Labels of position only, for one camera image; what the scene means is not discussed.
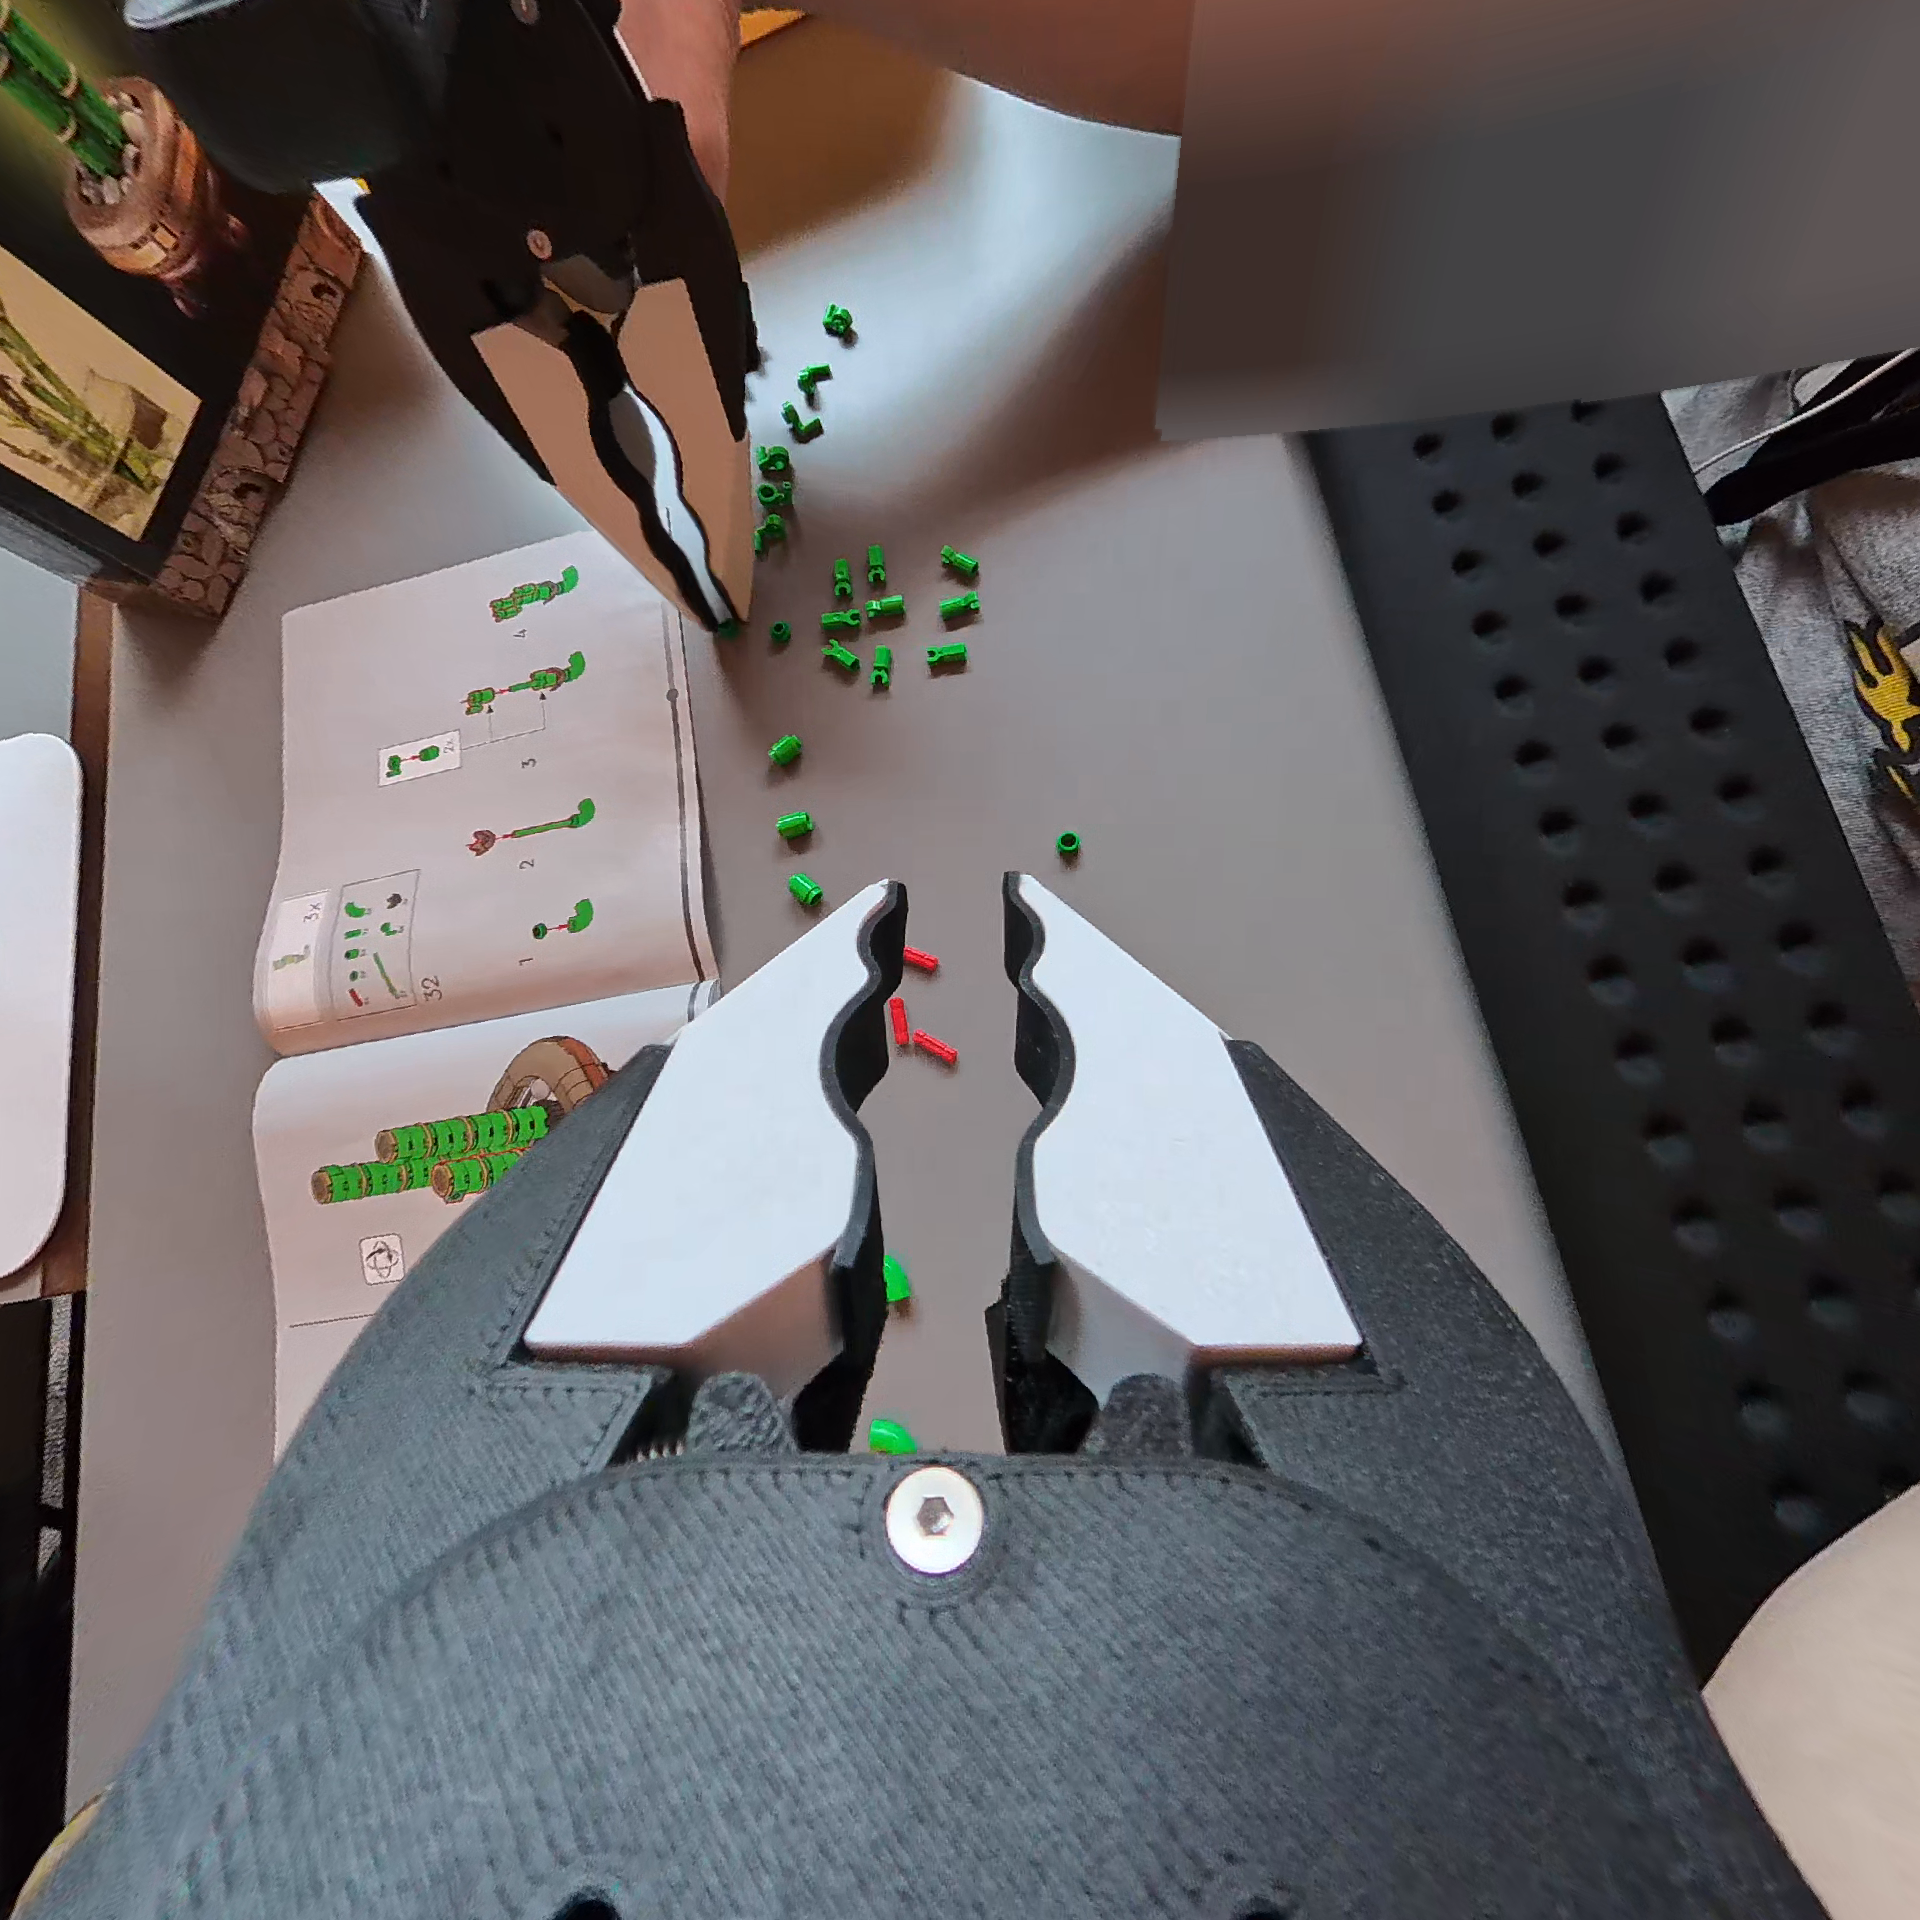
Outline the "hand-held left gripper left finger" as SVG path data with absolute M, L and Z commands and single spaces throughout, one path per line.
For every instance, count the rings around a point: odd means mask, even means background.
M 871 1138 L 905 889 L 864 887 L 663 1054 L 524 1342 L 752 1374 L 803 1451 L 846 1452 L 888 1323 Z

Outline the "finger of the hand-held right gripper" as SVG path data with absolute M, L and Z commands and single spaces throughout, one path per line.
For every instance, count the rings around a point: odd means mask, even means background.
M 688 613 L 720 631 L 752 604 L 752 451 L 729 427 L 684 282 L 635 288 L 628 306 L 628 389 L 650 444 L 651 494 L 690 584 Z
M 563 345 L 517 323 L 471 345 L 556 492 L 684 617 L 708 619 L 708 593 L 659 518 L 648 428 L 625 444 L 619 400 L 592 392 Z

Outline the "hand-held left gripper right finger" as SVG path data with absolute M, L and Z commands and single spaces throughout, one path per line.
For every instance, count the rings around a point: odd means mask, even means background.
M 1126 1380 L 1187 1407 L 1220 1371 L 1359 1356 L 1245 1049 L 1032 875 L 1003 875 L 1001 929 L 1036 1103 L 986 1315 L 1005 1449 L 1075 1452 Z

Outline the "person's right forearm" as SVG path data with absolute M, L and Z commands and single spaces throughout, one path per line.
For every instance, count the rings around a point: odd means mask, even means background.
M 731 171 L 737 3 L 625 3 L 617 37 L 646 91 L 684 110 L 690 150 L 724 197 Z M 1187 91 L 1190 3 L 806 3 L 963 80 L 1095 127 L 1176 134 Z

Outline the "black lego set box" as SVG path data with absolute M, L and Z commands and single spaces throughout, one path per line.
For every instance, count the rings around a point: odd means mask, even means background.
M 119 4 L 1 7 L 3 548 L 215 621 L 364 265 L 315 190 L 228 179 Z

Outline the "lego instruction booklet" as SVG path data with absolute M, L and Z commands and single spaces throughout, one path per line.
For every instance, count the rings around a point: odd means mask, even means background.
M 273 1451 L 447 1229 L 716 993 L 686 632 L 569 532 L 281 622 L 252 984 Z

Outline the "black perforated panel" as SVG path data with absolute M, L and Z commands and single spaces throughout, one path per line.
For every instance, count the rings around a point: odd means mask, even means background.
M 1707 1676 L 1915 1486 L 1915 1008 L 1658 398 L 1306 447 Z

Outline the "white rounded board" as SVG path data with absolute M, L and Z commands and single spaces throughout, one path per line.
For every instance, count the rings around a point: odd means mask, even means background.
M 48 732 L 1 743 L 1 1284 L 18 1292 L 66 1196 L 75 1067 L 83 767 Z

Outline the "grey printed shirt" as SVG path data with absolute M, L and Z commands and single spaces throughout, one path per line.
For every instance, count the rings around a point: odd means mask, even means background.
M 1681 386 L 1668 420 L 1702 492 L 1761 459 L 1915 425 L 1915 350 Z M 1719 543 L 1860 863 L 1915 871 L 1915 459 L 1860 464 L 1719 531 Z

